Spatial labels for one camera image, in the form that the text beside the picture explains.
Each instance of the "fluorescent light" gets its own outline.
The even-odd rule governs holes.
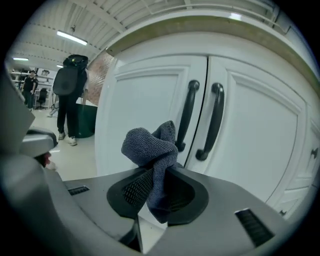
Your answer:
[[[79,44],[82,44],[82,45],[84,45],[84,46],[86,46],[87,43],[88,43],[87,41],[84,41],[84,40],[82,40],[82,39],[80,39],[80,38],[78,38],[78,37],[76,37],[76,36],[74,36],[74,35],[71,35],[71,34],[62,32],[62,31],[60,31],[60,30],[58,30],[58,31],[56,32],[56,34],[57,34],[58,36],[61,36],[61,37],[63,37],[63,38],[68,38],[68,39],[70,39],[70,40],[72,40],[72,41],[75,41],[75,42],[77,42],[77,43],[79,43]]]
[[[234,13],[232,12],[229,16],[230,19],[234,19],[234,20],[237,20],[237,21],[241,21],[241,15],[238,14],[238,13]]]
[[[28,61],[29,60],[28,58],[16,58],[16,57],[14,57],[12,59],[14,59],[15,61]]]

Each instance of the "white cabinet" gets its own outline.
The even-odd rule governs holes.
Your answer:
[[[297,173],[293,176],[289,184],[279,186],[279,191],[283,187],[283,192],[276,197],[277,201],[270,200],[268,203],[275,208],[285,219],[290,218],[305,199],[312,183],[315,179],[320,165],[320,126],[318,119],[312,115],[312,109],[308,107],[307,128],[301,159],[298,164]],[[306,212],[300,209],[294,214],[295,219],[302,218]]]
[[[178,156],[183,165],[199,119],[206,72],[207,58],[202,56],[157,57],[124,65],[118,61],[113,73],[108,74],[107,105],[103,106],[103,122],[98,128],[101,131],[98,140],[103,142],[96,150],[101,163],[98,175],[99,171],[105,175],[136,167],[121,153],[129,130],[143,127],[152,133],[162,123],[172,120],[178,133],[189,83],[196,80],[199,88],[184,138],[186,145]]]
[[[177,161],[238,184],[289,216],[308,193],[320,164],[320,156],[311,155],[320,147],[320,120],[308,106],[316,109],[320,101],[288,62],[236,37],[170,35],[115,56],[97,113],[98,175],[136,167],[121,153],[129,130],[153,132],[172,120],[178,135],[192,80],[199,89]],[[219,84],[218,91],[213,84]],[[210,127],[218,131],[208,137],[215,137],[212,148],[206,143]],[[197,158],[204,148],[206,158]]]
[[[203,108],[186,168],[240,185],[266,202],[301,153],[305,102],[283,82],[251,65],[210,57]],[[216,95],[225,90],[221,127],[206,160],[205,145]]]
[[[299,224],[299,222],[307,215],[311,205],[314,203],[318,190],[319,189],[317,187],[313,185],[310,186],[303,200],[301,202],[297,202],[293,207],[294,210],[288,211],[283,217],[291,224]]]

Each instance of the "floor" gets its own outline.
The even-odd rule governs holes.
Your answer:
[[[58,137],[57,118],[47,117],[50,110],[32,111],[35,119],[31,126],[48,129]],[[95,160],[95,136],[77,139],[78,145],[70,146],[65,140],[59,141],[53,148],[51,158],[63,181],[92,178],[97,175]],[[142,239],[143,253],[147,253],[161,238],[167,228],[167,224],[154,225],[157,222],[152,216],[146,204],[139,212],[139,226]]]
[[[34,127],[48,129],[58,137],[57,118],[47,117],[50,110],[32,111]],[[59,141],[53,148],[51,158],[63,181],[92,178],[97,175],[95,159],[95,136],[77,139],[78,145],[70,146],[65,140]]]

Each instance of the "gray towel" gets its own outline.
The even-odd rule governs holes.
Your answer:
[[[139,167],[153,162],[153,188],[146,201],[153,216],[160,222],[168,221],[169,202],[164,191],[167,167],[181,167],[177,163],[178,149],[175,146],[176,127],[167,121],[150,133],[144,128],[130,130],[122,144],[121,152]]]

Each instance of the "red object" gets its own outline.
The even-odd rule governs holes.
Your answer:
[[[51,154],[49,152],[44,154],[44,166],[50,164],[49,157],[51,157]]]

